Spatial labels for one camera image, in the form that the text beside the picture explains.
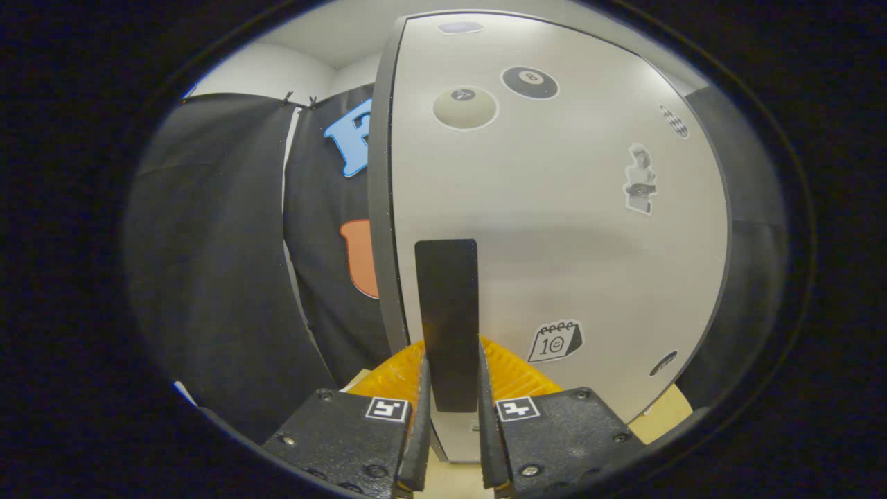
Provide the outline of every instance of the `billiard ball sticker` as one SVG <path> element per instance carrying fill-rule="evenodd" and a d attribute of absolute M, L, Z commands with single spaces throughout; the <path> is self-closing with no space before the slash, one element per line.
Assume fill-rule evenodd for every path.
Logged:
<path fill-rule="evenodd" d="M 508 90 L 527 99 L 552 99 L 559 87 L 554 78 L 534 67 L 516 66 L 502 72 L 502 83 Z"/>
<path fill-rule="evenodd" d="M 462 35 L 465 33 L 477 33 L 483 31 L 483 25 L 478 22 L 448 22 L 437 26 L 445 35 Z"/>
<path fill-rule="evenodd" d="M 434 116 L 445 128 L 473 131 L 487 126 L 498 115 L 496 99 L 482 88 L 461 85 L 442 91 L 434 103 Z"/>
<path fill-rule="evenodd" d="M 573 319 L 549 322 L 536 328 L 527 362 L 548 362 L 569 357 L 582 346 L 582 323 Z"/>

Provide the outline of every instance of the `checkered sticker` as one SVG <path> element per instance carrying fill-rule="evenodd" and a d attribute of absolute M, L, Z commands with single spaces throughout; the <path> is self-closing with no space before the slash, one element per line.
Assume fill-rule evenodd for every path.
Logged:
<path fill-rule="evenodd" d="M 690 130 L 684 124 L 684 120 L 680 119 L 680 116 L 675 115 L 672 111 L 669 110 L 668 107 L 660 106 L 659 111 L 665 116 L 665 121 L 671 125 L 671 128 L 675 133 L 678 134 L 682 139 L 686 139 L 690 136 Z"/>
<path fill-rule="evenodd" d="M 530 397 L 496 400 L 496 409 L 499 412 L 499 421 L 502 423 L 539 417 L 539 409 Z"/>

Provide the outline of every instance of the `orange plastic object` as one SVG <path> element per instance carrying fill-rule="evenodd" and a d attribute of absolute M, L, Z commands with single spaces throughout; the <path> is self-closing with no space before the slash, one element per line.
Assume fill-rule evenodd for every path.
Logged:
<path fill-rule="evenodd" d="M 348 390 L 354 395 L 409 400 L 413 408 L 419 400 L 419 381 L 425 342 L 407 346 L 382 362 Z"/>
<path fill-rule="evenodd" d="M 562 392 L 561 387 L 548 379 L 548 376 L 509 352 L 504 346 L 485 337 L 481 337 L 481 341 L 483 351 L 487 355 L 494 400 Z"/>
<path fill-rule="evenodd" d="M 348 248 L 348 270 L 351 282 L 361 293 L 379 299 L 376 269 L 373 265 L 373 244 L 370 241 L 370 221 L 351 220 L 339 229 Z"/>

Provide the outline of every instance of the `white wall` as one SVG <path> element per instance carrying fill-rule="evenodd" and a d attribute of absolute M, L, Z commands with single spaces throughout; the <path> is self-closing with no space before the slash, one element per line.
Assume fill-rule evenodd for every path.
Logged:
<path fill-rule="evenodd" d="M 382 52 L 376 52 L 336 71 L 330 84 L 329 95 L 375 82 L 381 57 Z"/>
<path fill-rule="evenodd" d="M 250 93 L 308 104 L 308 97 L 326 98 L 335 69 L 293 49 L 249 44 L 204 76 L 192 95 Z"/>

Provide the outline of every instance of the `orange foam shape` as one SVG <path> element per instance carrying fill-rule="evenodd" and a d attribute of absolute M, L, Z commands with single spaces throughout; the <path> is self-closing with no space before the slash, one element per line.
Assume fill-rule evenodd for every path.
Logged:
<path fill-rule="evenodd" d="M 376 269 L 373 265 L 373 244 L 370 241 L 370 221 L 351 220 L 339 229 L 348 248 L 348 270 L 351 282 L 361 293 L 379 299 Z"/>

